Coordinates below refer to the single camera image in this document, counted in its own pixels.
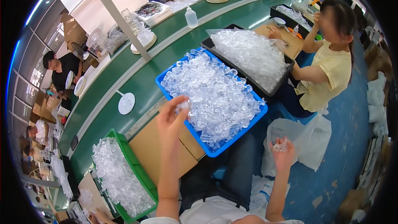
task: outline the stool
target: stool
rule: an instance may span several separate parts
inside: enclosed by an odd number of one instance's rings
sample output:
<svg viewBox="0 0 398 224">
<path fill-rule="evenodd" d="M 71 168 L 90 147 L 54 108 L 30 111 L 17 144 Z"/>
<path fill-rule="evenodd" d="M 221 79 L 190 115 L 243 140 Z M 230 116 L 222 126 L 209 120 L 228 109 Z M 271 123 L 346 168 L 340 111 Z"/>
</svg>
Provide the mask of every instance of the stool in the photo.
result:
<svg viewBox="0 0 398 224">
<path fill-rule="evenodd" d="M 225 172 L 225 166 L 222 166 L 220 168 L 218 168 L 214 173 L 213 173 L 213 177 L 215 179 L 218 180 L 222 180 L 222 177 L 224 176 L 224 172 Z"/>
<path fill-rule="evenodd" d="M 268 124 L 272 123 L 272 121 L 277 118 L 287 118 L 294 122 L 300 121 L 301 124 L 306 125 L 316 116 L 316 114 L 317 112 L 314 112 L 313 115 L 309 117 L 297 118 L 291 115 L 282 103 L 277 102 L 275 104 L 268 105 L 268 112 L 266 113 L 266 116 L 268 118 Z"/>
</svg>

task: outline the hand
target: hand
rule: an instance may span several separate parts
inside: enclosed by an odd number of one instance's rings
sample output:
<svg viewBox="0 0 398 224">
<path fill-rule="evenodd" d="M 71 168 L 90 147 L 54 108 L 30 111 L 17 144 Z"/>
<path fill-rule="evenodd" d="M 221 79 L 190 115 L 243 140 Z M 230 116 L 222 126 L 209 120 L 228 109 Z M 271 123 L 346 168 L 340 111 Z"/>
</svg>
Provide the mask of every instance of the hand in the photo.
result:
<svg viewBox="0 0 398 224">
<path fill-rule="evenodd" d="M 171 153 L 177 145 L 181 127 L 187 119 L 189 109 L 175 113 L 178 104 L 187 101 L 187 96 L 181 95 L 164 104 L 157 116 L 157 127 L 162 152 Z"/>
<path fill-rule="evenodd" d="M 292 166 L 292 161 L 293 158 L 295 157 L 295 146 L 292 144 L 290 140 L 287 139 L 287 137 L 282 138 L 276 138 L 276 144 L 283 144 L 284 139 L 287 140 L 287 150 L 283 152 L 275 151 L 273 149 L 272 142 L 269 143 L 269 146 L 272 151 L 272 155 L 274 157 L 275 161 L 275 166 L 276 166 L 276 171 L 281 172 L 281 171 L 286 171 L 290 170 L 290 167 Z"/>
<path fill-rule="evenodd" d="M 316 27 L 318 27 L 320 14 L 321 14 L 320 11 L 314 12 L 314 26 L 316 26 Z"/>
<path fill-rule="evenodd" d="M 281 32 L 275 26 L 270 26 L 268 28 L 269 28 L 269 33 L 268 33 L 268 38 L 269 39 L 280 39 L 280 40 L 282 40 Z"/>
<path fill-rule="evenodd" d="M 97 218 L 92 212 L 88 213 L 87 219 L 90 221 L 91 224 L 98 224 Z"/>
<path fill-rule="evenodd" d="M 73 79 L 73 83 L 77 84 L 77 81 L 80 79 L 81 75 L 76 75 L 75 78 Z"/>
</svg>

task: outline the yellow t-shirt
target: yellow t-shirt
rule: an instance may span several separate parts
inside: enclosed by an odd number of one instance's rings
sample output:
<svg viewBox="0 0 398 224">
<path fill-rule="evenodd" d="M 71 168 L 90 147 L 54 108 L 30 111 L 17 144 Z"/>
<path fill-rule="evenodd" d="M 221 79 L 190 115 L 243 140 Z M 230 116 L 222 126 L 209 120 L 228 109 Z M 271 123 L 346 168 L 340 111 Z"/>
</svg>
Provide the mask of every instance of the yellow t-shirt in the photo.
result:
<svg viewBox="0 0 398 224">
<path fill-rule="evenodd" d="M 314 83 L 301 81 L 298 83 L 296 94 L 304 95 L 300 99 L 301 106 L 310 112 L 321 110 L 332 98 L 344 91 L 351 76 L 351 53 L 346 51 L 332 51 L 330 42 L 324 44 L 315 54 L 311 66 L 320 66 L 329 78 L 328 82 Z"/>
</svg>

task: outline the white t-shirt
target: white t-shirt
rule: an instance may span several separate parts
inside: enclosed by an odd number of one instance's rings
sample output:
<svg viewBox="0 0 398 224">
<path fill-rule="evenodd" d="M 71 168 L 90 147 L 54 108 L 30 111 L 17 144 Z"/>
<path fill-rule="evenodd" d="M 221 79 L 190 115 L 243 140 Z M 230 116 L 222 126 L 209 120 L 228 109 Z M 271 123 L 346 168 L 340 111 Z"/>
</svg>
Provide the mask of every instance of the white t-shirt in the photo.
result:
<svg viewBox="0 0 398 224">
<path fill-rule="evenodd" d="M 36 133 L 36 138 L 45 138 L 45 129 L 44 129 L 44 122 L 43 120 L 39 119 L 36 124 L 35 127 L 37 128 L 37 133 Z M 49 134 L 48 137 L 51 138 L 54 136 L 54 130 L 55 130 L 55 124 L 52 123 L 47 123 L 47 125 L 49 125 Z"/>
<path fill-rule="evenodd" d="M 180 216 L 181 224 L 231 224 L 232 222 L 251 215 L 242 206 L 220 196 L 208 197 L 206 201 L 197 200 Z M 304 224 L 302 221 L 286 220 L 280 223 Z M 141 221 L 141 224 L 179 224 L 170 217 L 155 217 Z"/>
</svg>

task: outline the dark hair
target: dark hair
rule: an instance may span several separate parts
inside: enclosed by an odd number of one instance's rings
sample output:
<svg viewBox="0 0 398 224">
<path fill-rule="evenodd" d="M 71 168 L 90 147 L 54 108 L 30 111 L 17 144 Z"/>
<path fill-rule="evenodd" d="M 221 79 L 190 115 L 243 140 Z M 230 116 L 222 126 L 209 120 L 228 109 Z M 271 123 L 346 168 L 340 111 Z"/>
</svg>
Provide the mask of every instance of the dark hair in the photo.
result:
<svg viewBox="0 0 398 224">
<path fill-rule="evenodd" d="M 49 62 L 51 62 L 51 60 L 54 59 L 54 55 L 55 55 L 54 51 L 50 50 L 43 56 L 43 67 L 45 69 L 49 68 Z"/>
<path fill-rule="evenodd" d="M 343 0 L 324 0 L 320 7 L 321 12 L 327 6 L 333 7 L 338 32 L 346 36 L 354 34 L 357 21 L 354 11 L 351 9 L 351 7 Z M 352 68 L 354 66 L 352 45 L 353 41 L 348 44 L 351 53 L 351 76 L 349 78 L 350 83 L 352 78 Z"/>
<path fill-rule="evenodd" d="M 30 153 L 30 146 L 29 146 L 29 145 L 26 145 L 26 146 L 24 147 L 24 149 L 23 149 L 23 152 L 25 153 L 25 155 L 29 156 L 29 153 Z"/>
<path fill-rule="evenodd" d="M 80 224 L 80 223 L 75 219 L 66 219 L 66 220 L 60 221 L 59 224 Z"/>
</svg>

